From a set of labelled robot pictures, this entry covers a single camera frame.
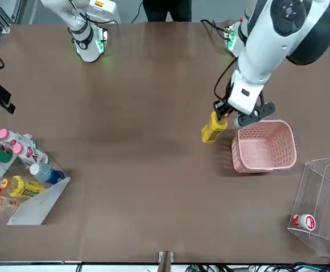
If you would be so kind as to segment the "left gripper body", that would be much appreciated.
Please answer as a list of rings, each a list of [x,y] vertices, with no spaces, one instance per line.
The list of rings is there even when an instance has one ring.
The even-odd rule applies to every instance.
[[[233,83],[230,80],[226,85],[226,89],[225,89],[224,104],[226,105],[226,107],[230,107],[228,100],[232,93],[232,88],[233,88]]]

